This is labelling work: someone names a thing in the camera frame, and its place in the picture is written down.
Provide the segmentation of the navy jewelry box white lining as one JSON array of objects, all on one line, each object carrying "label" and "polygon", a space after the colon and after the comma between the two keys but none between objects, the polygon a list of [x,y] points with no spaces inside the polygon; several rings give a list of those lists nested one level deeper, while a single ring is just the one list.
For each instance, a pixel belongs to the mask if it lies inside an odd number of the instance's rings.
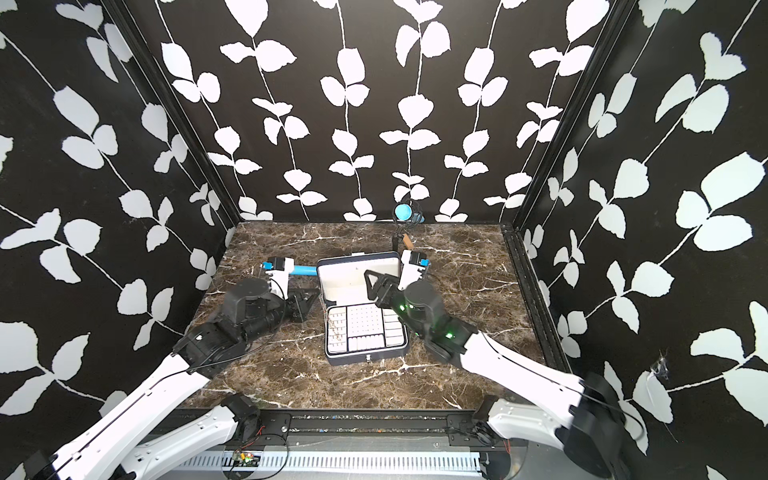
[{"label": "navy jewelry box white lining", "polygon": [[397,315],[367,296],[364,273],[397,277],[401,261],[393,251],[322,259],[317,275],[324,307],[324,352],[330,365],[342,366],[402,357],[409,337]]}]

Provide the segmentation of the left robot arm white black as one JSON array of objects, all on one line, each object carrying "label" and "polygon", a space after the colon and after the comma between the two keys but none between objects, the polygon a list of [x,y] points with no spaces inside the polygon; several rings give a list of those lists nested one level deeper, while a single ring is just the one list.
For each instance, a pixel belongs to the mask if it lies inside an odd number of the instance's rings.
[{"label": "left robot arm white black", "polygon": [[245,357],[254,341],[286,323],[306,321],[319,295],[317,288],[291,288],[285,280],[240,281],[133,392],[57,451],[33,454],[21,464],[18,478],[158,479],[212,447],[256,439],[263,431],[260,409],[238,393],[169,433],[147,437],[188,397]]}]

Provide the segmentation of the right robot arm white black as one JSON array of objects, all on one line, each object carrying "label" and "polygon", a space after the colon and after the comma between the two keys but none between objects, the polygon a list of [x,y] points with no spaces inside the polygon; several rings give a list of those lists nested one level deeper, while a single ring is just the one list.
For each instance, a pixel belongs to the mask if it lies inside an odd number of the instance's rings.
[{"label": "right robot arm white black", "polygon": [[446,312],[442,297],[426,280],[405,289],[390,274],[368,270],[367,296],[395,313],[438,361],[480,375],[524,399],[502,398],[476,412],[481,434],[530,440],[556,448],[581,470],[603,479],[627,479],[622,455],[626,424],[637,416],[624,412],[618,394],[601,375],[584,377],[537,363]]}]

